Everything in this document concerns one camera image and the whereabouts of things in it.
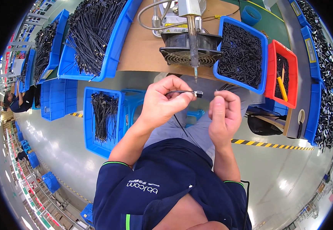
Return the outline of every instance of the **cable connector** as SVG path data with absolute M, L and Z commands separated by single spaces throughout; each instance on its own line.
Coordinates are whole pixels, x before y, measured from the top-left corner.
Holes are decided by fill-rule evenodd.
M 202 98 L 203 94 L 204 94 L 204 92 L 202 92 L 201 90 L 194 91 L 195 97 Z

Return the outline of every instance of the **hand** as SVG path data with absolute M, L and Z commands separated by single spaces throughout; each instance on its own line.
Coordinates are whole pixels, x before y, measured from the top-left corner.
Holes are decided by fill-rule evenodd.
M 192 91 L 185 81 L 174 75 L 149 85 L 142 112 L 137 121 L 144 122 L 144 125 L 150 128 L 157 128 L 165 124 L 175 113 L 187 108 L 192 100 L 196 100 L 196 97 L 189 92 L 165 96 L 166 93 L 174 90 Z
M 242 122 L 242 116 L 240 98 L 237 95 L 226 90 L 215 91 L 214 95 L 208 112 L 212 120 L 209 136 L 215 145 L 215 150 L 220 150 L 230 144 Z

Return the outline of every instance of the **navy polo shirt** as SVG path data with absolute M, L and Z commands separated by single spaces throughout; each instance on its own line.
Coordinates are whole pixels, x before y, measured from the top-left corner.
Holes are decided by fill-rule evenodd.
M 32 107 L 24 99 L 23 99 L 23 104 L 20 105 L 19 100 L 20 100 L 19 97 L 13 98 L 13 101 L 9 105 L 9 108 L 12 110 L 12 112 L 14 113 L 26 112 Z
M 221 181 L 211 168 L 208 155 L 181 138 L 148 146 L 133 170 L 123 162 L 105 162 L 93 206 L 96 230 L 152 229 L 187 193 L 209 221 L 241 230 L 247 198 L 244 186 Z M 252 229 L 249 217 L 246 229 Z

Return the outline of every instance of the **green mat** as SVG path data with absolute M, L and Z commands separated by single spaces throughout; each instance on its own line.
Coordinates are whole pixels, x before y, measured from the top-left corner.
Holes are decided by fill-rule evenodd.
M 232 3 L 237 6 L 239 5 L 238 0 L 222 0 L 222 1 Z M 241 13 L 245 6 L 254 7 L 255 9 L 257 9 L 260 12 L 262 19 L 256 25 L 254 25 L 253 28 L 255 28 L 258 31 L 261 31 L 261 30 L 265 31 L 265 33 L 270 37 L 270 39 L 268 39 L 269 44 L 271 43 L 271 41 L 273 39 L 275 39 L 290 49 L 288 33 L 286 31 L 284 22 L 282 22 L 281 20 L 279 20 L 277 17 L 270 14 L 266 10 L 254 5 L 250 2 L 243 1 L 243 0 L 241 0 L 240 2 L 241 2 L 241 7 L 240 7 Z M 251 2 L 256 3 L 257 5 L 265 8 L 262 0 L 252 0 Z M 279 11 L 278 5 L 276 3 L 270 9 L 273 14 L 275 14 L 279 18 L 283 19 L 282 15 Z

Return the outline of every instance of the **label on bin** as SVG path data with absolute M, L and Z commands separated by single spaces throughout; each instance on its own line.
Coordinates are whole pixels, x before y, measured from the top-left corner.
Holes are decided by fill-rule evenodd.
M 42 79 L 46 79 L 46 78 L 51 74 L 52 71 L 53 71 L 53 70 L 48 70 L 48 71 L 44 74 L 44 76 L 42 77 Z
M 311 39 L 307 38 L 306 40 L 304 40 L 304 42 L 306 43 L 307 53 L 308 53 L 308 58 L 310 59 L 310 63 L 316 62 L 316 56 L 314 51 L 315 49 L 312 46 Z
M 291 5 L 296 15 L 297 16 L 301 15 L 301 11 L 298 9 L 296 1 L 292 2 Z

